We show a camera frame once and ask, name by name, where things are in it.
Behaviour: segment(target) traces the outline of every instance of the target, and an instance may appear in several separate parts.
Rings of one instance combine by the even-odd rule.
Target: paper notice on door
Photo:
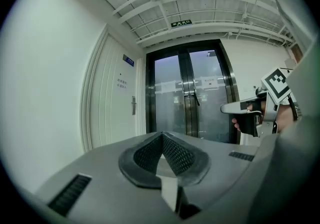
[[[161,83],[161,93],[170,93],[170,92],[176,92],[176,81],[170,81],[170,82],[162,82]]]
[[[217,88],[218,87],[218,80],[217,76],[205,76],[201,77],[202,88]]]

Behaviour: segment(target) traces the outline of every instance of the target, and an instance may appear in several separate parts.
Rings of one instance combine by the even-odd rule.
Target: black door frame
[[[220,68],[221,68],[222,75],[225,82],[228,103],[239,101],[239,93],[238,93],[235,74],[233,72],[226,50],[219,39],[203,40],[203,41],[178,44],[172,47],[150,52],[146,55],[146,72],[145,72],[145,121],[146,121],[147,133],[152,133],[157,130],[156,97],[155,97],[156,95],[155,94],[155,61],[172,57],[172,56],[178,56],[178,57],[180,56],[181,58],[182,53],[187,53],[189,55],[189,52],[191,51],[199,52],[199,51],[207,51],[207,50],[215,50],[216,52],[216,56],[219,61]],[[196,104],[196,102],[194,101],[195,97],[192,97],[191,95],[189,95],[188,99],[190,100],[191,105]],[[238,132],[233,125],[229,126],[229,134],[230,134],[231,143],[240,144],[240,132]]]

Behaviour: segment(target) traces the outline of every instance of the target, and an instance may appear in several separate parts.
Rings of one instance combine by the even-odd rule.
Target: black grip
[[[255,115],[260,116],[259,113],[247,113],[247,114],[235,114],[234,118],[239,124],[239,129],[244,134],[250,134],[253,137],[258,137],[258,132],[256,129],[256,119]]]

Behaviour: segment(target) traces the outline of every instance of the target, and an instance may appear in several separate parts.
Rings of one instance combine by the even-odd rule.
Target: glass panel
[[[198,106],[201,139],[229,142],[229,115],[220,111],[227,102],[225,80],[214,50],[190,53]]]
[[[178,56],[156,60],[154,72],[156,131],[185,134],[184,96]]]

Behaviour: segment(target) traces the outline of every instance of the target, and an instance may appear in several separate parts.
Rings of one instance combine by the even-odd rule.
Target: white door
[[[124,55],[134,62],[124,61]],[[136,58],[110,34],[102,46],[90,92],[89,130],[92,148],[134,137],[136,116]]]

